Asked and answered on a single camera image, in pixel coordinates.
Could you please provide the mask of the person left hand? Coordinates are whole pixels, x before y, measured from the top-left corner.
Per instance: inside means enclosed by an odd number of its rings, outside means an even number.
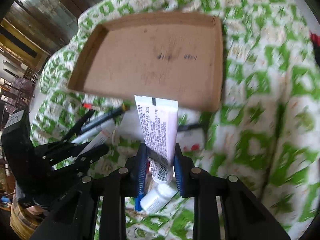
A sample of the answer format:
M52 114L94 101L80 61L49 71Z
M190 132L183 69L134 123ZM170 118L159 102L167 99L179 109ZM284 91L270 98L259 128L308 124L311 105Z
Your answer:
M46 217L48 215L48 212L38 205L28 207L24 211L30 216Z

